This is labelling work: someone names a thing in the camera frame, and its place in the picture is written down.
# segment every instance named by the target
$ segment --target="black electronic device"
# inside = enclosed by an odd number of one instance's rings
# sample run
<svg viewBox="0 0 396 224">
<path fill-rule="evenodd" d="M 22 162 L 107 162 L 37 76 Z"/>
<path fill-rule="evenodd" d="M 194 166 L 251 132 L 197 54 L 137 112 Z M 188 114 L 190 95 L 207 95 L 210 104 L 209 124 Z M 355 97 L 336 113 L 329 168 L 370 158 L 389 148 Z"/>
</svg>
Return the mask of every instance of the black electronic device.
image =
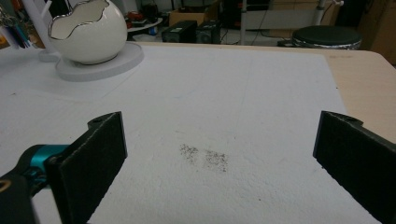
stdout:
<svg viewBox="0 0 396 224">
<path fill-rule="evenodd" d="M 381 223 L 396 223 L 396 145 L 352 117 L 322 111 L 314 157 Z"/>
<path fill-rule="evenodd" d="M 179 21 L 162 32 L 163 42 L 195 43 L 197 21 Z"/>
<path fill-rule="evenodd" d="M 220 22 L 204 21 L 195 31 L 196 43 L 220 44 Z"/>
<path fill-rule="evenodd" d="M 29 147 L 0 176 L 0 223 L 39 223 L 31 198 L 46 186 L 62 223 L 87 223 L 127 157 L 121 112 L 88 127 L 71 145 Z"/>
</svg>

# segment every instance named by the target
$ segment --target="black box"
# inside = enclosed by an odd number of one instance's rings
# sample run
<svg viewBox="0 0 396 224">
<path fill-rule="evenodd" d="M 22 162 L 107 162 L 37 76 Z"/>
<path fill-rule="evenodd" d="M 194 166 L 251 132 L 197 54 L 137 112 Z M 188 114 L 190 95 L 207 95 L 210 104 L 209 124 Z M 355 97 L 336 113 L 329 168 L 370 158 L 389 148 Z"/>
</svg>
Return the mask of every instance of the black box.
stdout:
<svg viewBox="0 0 396 224">
<path fill-rule="evenodd" d="M 163 42 L 195 43 L 197 21 L 179 21 L 162 32 Z"/>
<path fill-rule="evenodd" d="M 204 21 L 196 29 L 196 43 L 220 44 L 220 22 Z"/>
</svg>

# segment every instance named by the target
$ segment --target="white object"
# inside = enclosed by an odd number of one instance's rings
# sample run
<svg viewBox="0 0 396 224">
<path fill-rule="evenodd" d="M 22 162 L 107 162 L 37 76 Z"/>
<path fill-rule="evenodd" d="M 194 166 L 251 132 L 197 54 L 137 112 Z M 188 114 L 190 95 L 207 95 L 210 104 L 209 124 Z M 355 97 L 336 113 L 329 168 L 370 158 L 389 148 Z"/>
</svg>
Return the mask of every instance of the white object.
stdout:
<svg viewBox="0 0 396 224">
<path fill-rule="evenodd" d="M 143 59 L 142 48 L 134 43 L 127 43 L 117 57 L 108 62 L 87 65 L 61 58 L 55 68 L 59 77 L 64 80 L 94 81 L 129 71 L 140 64 Z"/>
<path fill-rule="evenodd" d="M 55 48 L 51 45 L 50 39 L 47 35 L 48 28 L 44 23 L 43 17 L 41 15 L 45 15 L 46 13 L 40 12 L 35 5 L 34 1 L 30 0 L 22 0 L 23 5 L 29 14 L 30 19 L 37 30 L 38 35 L 43 41 L 44 46 L 46 47 L 38 54 L 38 58 L 41 62 L 49 63 L 49 62 L 58 62 L 59 55 Z"/>
<path fill-rule="evenodd" d="M 84 64 L 109 61 L 125 46 L 125 20 L 110 1 L 78 3 L 74 10 L 56 17 L 49 26 L 49 40 L 65 58 Z"/>
<path fill-rule="evenodd" d="M 332 3 L 335 4 L 336 6 L 340 6 L 340 7 L 344 5 L 344 1 L 332 0 Z"/>
<path fill-rule="evenodd" d="M 242 1 L 242 10 L 241 10 L 241 40 L 240 45 L 245 45 L 245 33 L 246 33 L 246 25 L 247 25 L 247 1 Z"/>
<path fill-rule="evenodd" d="M 27 147 L 71 143 L 120 110 L 129 157 L 90 223 L 378 223 L 312 157 L 320 110 L 346 113 L 323 56 L 143 51 L 123 81 L 78 83 L 35 51 L 0 50 L 0 174 Z M 50 190 L 34 202 L 41 223 L 61 223 Z"/>
<path fill-rule="evenodd" d="M 41 17 L 44 18 L 50 9 L 50 5 L 52 4 L 52 1 L 47 1 L 46 5 L 44 5 L 43 9 L 41 10 Z"/>
</svg>

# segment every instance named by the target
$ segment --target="workbench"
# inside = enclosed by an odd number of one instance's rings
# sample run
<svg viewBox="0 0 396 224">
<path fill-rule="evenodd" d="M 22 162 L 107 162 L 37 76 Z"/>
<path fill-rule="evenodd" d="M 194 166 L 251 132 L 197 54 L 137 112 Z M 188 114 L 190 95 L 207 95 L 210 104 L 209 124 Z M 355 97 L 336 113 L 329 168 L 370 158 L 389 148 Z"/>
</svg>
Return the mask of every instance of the workbench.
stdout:
<svg viewBox="0 0 396 224">
<path fill-rule="evenodd" d="M 61 80 L 0 50 L 0 175 L 121 111 L 129 157 L 90 223 L 376 223 L 313 158 L 321 110 L 396 142 L 396 70 L 368 51 L 139 43 L 118 76 Z M 34 198 L 60 223 L 50 190 Z"/>
</svg>

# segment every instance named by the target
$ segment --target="cable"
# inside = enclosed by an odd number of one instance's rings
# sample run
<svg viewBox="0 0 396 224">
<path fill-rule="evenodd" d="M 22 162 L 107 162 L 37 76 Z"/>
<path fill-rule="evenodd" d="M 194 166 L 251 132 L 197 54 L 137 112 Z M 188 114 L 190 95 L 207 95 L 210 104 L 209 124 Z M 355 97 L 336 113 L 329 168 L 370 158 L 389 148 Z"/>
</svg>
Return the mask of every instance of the cable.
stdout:
<svg viewBox="0 0 396 224">
<path fill-rule="evenodd" d="M 70 4 L 69 0 L 66 0 L 67 6 L 69 7 L 69 12 L 71 12 L 73 10 L 72 5 Z"/>
<path fill-rule="evenodd" d="M 251 42 L 250 46 L 253 46 L 254 42 L 255 42 L 255 41 L 256 41 L 256 39 L 257 39 L 257 36 L 258 36 L 258 35 L 259 35 L 259 33 L 261 32 L 260 28 L 262 28 L 262 23 L 263 23 L 263 22 L 264 22 L 264 20 L 265 20 L 265 16 L 267 15 L 267 11 L 268 11 L 268 10 L 265 10 L 265 13 L 264 13 L 264 15 L 262 16 L 262 22 L 260 22 L 260 25 L 259 25 L 259 30 L 257 31 L 257 33 L 256 33 L 256 36 L 254 37 L 254 39 L 253 39 L 253 41 Z"/>
<path fill-rule="evenodd" d="M 286 40 L 287 38 L 283 37 L 283 36 L 273 36 L 273 35 L 265 35 L 262 33 L 262 31 L 260 31 L 260 34 L 264 37 L 269 37 L 269 38 L 279 38 L 279 39 L 283 39 Z"/>
<path fill-rule="evenodd" d="M 324 17 L 326 16 L 327 11 L 329 11 L 330 7 L 332 7 L 332 3 L 329 4 L 329 6 L 324 10 L 322 19 L 320 19 L 320 22 L 323 22 Z"/>
<path fill-rule="evenodd" d="M 238 45 L 238 43 L 239 43 L 239 40 L 234 42 L 234 43 L 232 43 L 232 44 L 226 44 L 226 45 Z"/>
<path fill-rule="evenodd" d="M 224 37 L 228 34 L 228 28 L 227 28 L 227 30 L 225 31 L 225 34 L 221 37 L 221 39 L 220 39 L 220 42 L 224 39 Z"/>
</svg>

